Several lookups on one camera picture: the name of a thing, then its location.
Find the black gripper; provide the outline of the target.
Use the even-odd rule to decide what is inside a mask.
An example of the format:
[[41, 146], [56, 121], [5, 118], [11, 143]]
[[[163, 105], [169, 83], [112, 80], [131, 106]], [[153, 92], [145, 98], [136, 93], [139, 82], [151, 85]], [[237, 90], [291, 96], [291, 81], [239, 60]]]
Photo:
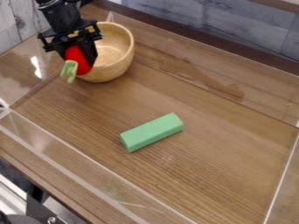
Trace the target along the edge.
[[96, 19], [84, 19], [76, 5], [40, 5], [37, 10], [51, 26], [37, 34], [45, 52], [56, 51], [65, 60], [65, 49], [79, 45], [92, 67], [99, 56], [95, 41], [101, 39]]

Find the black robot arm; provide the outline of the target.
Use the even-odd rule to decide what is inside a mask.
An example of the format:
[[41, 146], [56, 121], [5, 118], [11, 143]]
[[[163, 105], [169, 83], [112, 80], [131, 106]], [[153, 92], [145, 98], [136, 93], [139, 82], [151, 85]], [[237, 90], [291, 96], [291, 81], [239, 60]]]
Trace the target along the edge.
[[79, 0], [35, 0], [37, 10], [51, 26], [37, 34], [45, 52], [56, 51], [67, 59], [67, 49], [76, 46], [89, 66], [99, 56], [95, 42], [103, 38], [96, 19], [84, 19], [76, 6]]

